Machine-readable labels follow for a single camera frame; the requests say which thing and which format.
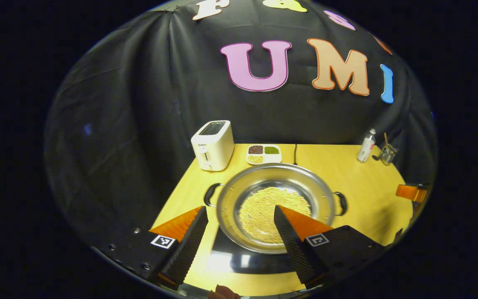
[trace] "yellow table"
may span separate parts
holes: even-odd
[[[212,184],[225,184],[235,174],[251,167],[245,160],[250,144],[236,144],[228,167],[221,172],[206,172],[193,161],[171,193],[152,227],[198,206],[203,206],[205,192]],[[283,163],[294,162],[294,144],[278,144]],[[360,145],[298,145],[296,163],[320,176],[334,191],[343,193],[348,202],[347,213],[336,216],[334,228],[350,225],[374,241],[388,245],[401,228],[408,227],[412,217],[412,203],[397,197],[399,184],[404,184],[393,164],[385,166],[370,157],[366,163],[357,161]],[[374,146],[371,155],[380,152]],[[216,189],[211,203],[215,204],[222,187]],[[336,214],[339,200],[334,195]],[[207,267],[207,258],[218,231],[215,208],[207,207],[208,223],[197,254],[184,283],[214,290],[217,284],[231,288],[241,296],[266,296],[304,289],[296,272],[283,274],[236,274],[219,272]]]

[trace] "metal pot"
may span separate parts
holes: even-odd
[[[210,203],[215,188],[224,186],[216,206]],[[226,185],[216,183],[209,187],[204,203],[217,208],[217,219],[222,231],[233,242],[252,250],[266,254],[286,253],[283,243],[264,243],[250,238],[241,228],[239,209],[244,200],[257,191],[268,187],[278,187],[295,191],[307,200],[311,206],[311,217],[330,225],[334,218],[334,200],[328,185],[316,174],[306,168],[287,163],[261,164],[235,175]],[[333,192],[340,198],[342,216],[347,210],[346,198],[339,192]]]

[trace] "black cable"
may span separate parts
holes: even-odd
[[[298,144],[294,144],[294,165],[298,165],[296,164],[296,148],[298,148]]]

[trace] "yellow grains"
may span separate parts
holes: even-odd
[[[248,156],[247,159],[250,163],[262,163],[263,162],[263,156]]]
[[[264,243],[283,243],[274,224],[276,205],[311,216],[309,203],[296,192],[276,187],[260,190],[245,199],[239,209],[239,220],[249,237]]]

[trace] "pot handle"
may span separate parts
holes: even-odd
[[[215,193],[215,188],[219,187],[219,186],[225,186],[224,184],[221,184],[220,182],[216,183],[216,184],[213,184],[211,185],[207,191],[206,191],[206,194],[204,195],[204,203],[207,205],[207,206],[212,206],[214,208],[216,208],[217,206],[214,206],[212,205],[210,202],[209,202],[209,199],[212,197],[213,193]]]
[[[340,214],[337,214],[335,216],[342,216],[342,215],[346,214],[346,212],[348,211],[348,203],[346,201],[346,197],[340,192],[333,192],[333,194],[338,195],[338,197],[340,199],[340,207],[342,208],[342,212],[340,212]]]

